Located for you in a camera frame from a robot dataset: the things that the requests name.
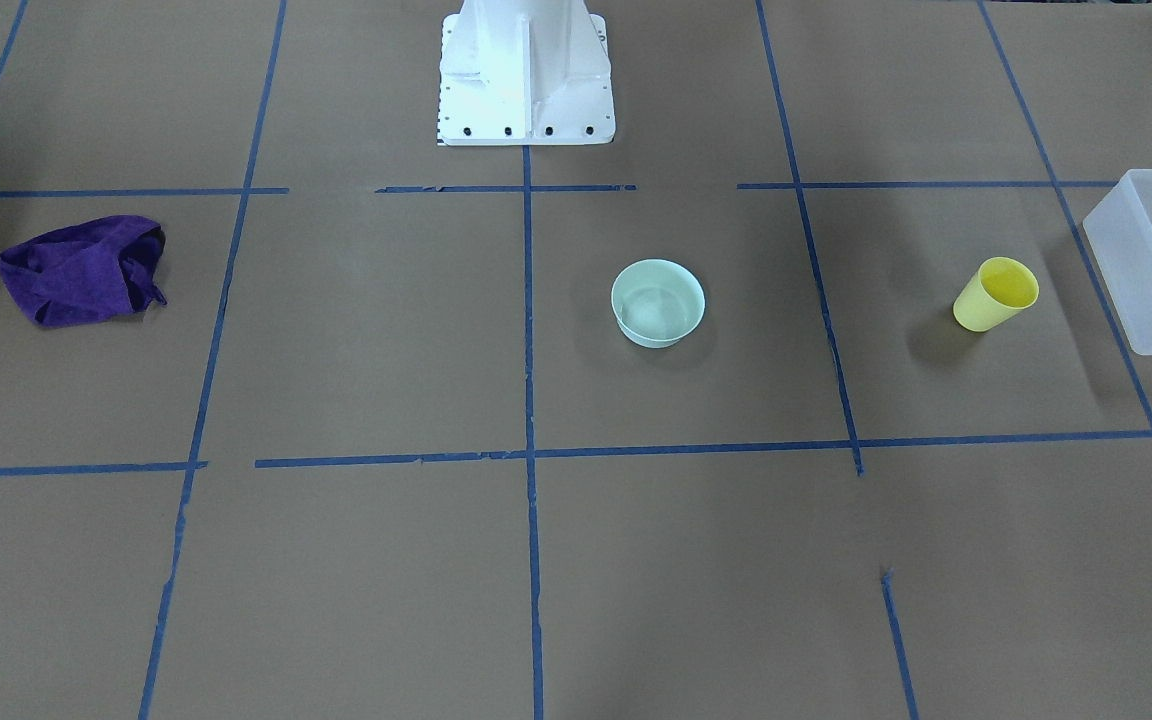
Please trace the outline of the purple cloth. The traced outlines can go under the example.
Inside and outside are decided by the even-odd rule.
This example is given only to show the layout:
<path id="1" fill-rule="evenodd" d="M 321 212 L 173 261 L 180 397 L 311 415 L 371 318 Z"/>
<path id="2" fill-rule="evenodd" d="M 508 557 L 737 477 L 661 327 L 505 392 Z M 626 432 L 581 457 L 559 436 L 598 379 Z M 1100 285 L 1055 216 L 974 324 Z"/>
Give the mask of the purple cloth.
<path id="1" fill-rule="evenodd" d="M 23 314 L 45 328 L 105 323 L 165 304 L 156 286 L 161 223 L 103 217 L 46 232 L 0 252 L 0 279 Z"/>

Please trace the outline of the light green bowl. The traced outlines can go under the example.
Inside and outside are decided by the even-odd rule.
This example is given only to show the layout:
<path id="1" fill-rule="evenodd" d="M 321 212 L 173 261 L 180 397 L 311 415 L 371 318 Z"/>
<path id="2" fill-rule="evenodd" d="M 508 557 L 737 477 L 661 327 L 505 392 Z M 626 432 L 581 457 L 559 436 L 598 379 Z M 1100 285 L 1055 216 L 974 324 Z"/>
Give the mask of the light green bowl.
<path id="1" fill-rule="evenodd" d="M 611 309 L 626 340 L 667 348 L 699 327 L 707 313 L 707 293 L 685 266 L 649 258 L 627 265 L 614 278 Z"/>

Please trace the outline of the yellow plastic cup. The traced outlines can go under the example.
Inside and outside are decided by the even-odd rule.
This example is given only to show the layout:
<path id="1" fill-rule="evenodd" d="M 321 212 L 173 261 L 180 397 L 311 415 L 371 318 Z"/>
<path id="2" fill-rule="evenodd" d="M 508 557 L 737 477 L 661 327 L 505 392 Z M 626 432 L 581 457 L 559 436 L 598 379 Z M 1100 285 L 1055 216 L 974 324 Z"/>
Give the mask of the yellow plastic cup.
<path id="1" fill-rule="evenodd" d="M 996 328 L 1039 297 L 1032 270 L 1011 258 L 984 260 L 952 305 L 955 323 L 975 333 Z"/>

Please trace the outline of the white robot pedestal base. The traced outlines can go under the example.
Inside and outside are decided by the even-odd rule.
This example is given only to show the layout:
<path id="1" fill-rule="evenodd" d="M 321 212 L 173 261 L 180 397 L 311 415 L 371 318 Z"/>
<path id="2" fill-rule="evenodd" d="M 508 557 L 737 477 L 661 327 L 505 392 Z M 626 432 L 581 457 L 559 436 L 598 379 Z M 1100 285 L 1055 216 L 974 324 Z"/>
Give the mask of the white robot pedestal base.
<path id="1" fill-rule="evenodd" d="M 617 135 L 607 24 L 585 1 L 465 1 L 442 20 L 435 141 L 584 146 Z"/>

